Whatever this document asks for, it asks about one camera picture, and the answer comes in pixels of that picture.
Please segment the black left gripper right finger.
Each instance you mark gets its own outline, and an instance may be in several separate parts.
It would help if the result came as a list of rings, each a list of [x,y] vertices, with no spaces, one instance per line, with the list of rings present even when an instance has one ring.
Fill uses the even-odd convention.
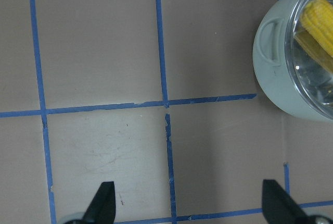
[[[332,223],[319,214],[307,214],[274,179],[264,179],[261,197],[262,214],[269,224]]]

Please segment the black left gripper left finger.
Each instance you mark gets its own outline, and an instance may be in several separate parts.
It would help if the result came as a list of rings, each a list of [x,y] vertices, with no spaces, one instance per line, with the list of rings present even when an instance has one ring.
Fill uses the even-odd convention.
[[[63,217],[58,223],[114,223],[116,217],[116,193],[113,181],[102,182],[84,213]]]

